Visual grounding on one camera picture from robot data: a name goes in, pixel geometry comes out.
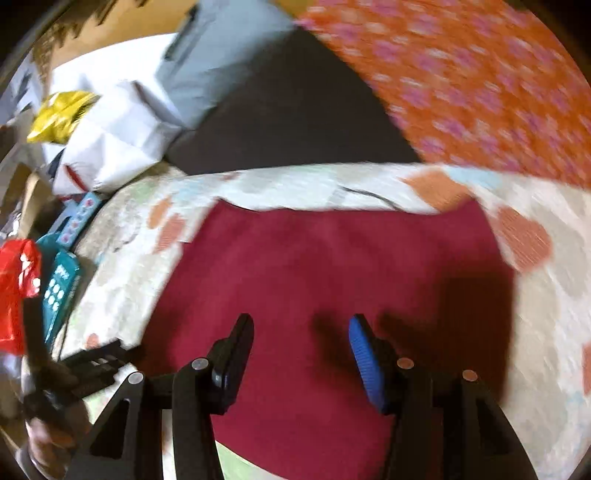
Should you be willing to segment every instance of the red plastic bag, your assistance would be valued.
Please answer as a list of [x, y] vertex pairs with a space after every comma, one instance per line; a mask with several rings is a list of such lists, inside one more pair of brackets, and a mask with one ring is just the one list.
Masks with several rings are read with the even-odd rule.
[[0, 350], [23, 355], [23, 299], [39, 295], [41, 254], [32, 240], [9, 240], [0, 248]]

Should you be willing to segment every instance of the maroon cloth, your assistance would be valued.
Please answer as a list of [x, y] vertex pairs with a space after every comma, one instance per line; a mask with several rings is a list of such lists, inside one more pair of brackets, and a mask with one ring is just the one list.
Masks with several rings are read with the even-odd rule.
[[370, 480], [392, 420], [366, 398], [350, 317], [364, 313], [427, 367], [476, 370], [500, 394], [512, 279], [475, 201], [439, 215], [219, 202], [154, 310], [138, 366], [175, 371], [250, 313], [251, 357], [238, 401], [213, 419], [217, 440], [289, 480]]

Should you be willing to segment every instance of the orange floral blanket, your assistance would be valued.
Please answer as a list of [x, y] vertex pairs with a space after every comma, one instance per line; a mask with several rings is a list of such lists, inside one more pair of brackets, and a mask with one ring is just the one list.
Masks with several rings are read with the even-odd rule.
[[591, 187], [591, 88], [532, 13], [502, 0], [317, 0], [298, 22], [426, 162]]

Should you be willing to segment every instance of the white bag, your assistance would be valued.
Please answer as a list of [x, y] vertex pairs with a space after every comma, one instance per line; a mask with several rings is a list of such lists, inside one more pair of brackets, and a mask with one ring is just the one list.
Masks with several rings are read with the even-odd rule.
[[158, 163], [181, 130], [142, 100], [137, 83], [122, 82], [80, 120], [61, 158], [53, 193], [113, 193]]

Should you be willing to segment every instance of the floral bedspread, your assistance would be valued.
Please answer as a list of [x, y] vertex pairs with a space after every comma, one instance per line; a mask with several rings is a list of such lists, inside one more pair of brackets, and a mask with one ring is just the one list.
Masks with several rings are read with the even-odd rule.
[[[300, 166], [196, 177], [160, 165], [119, 191], [77, 247], [96, 272], [61, 335], [63, 354], [113, 338], [138, 344], [182, 242], [220, 197], [249, 209], [397, 208], [426, 215], [477, 198], [518, 271], [502, 408], [540, 480], [569, 477], [591, 444], [591, 194], [444, 165]], [[89, 399], [93, 419], [114, 389]], [[222, 445], [219, 453], [227, 479], [277, 478]], [[174, 478], [168, 414], [163, 455], [165, 477]]]
[[504, 0], [316, 0], [299, 23], [372, 87], [429, 163], [591, 186], [591, 88]]

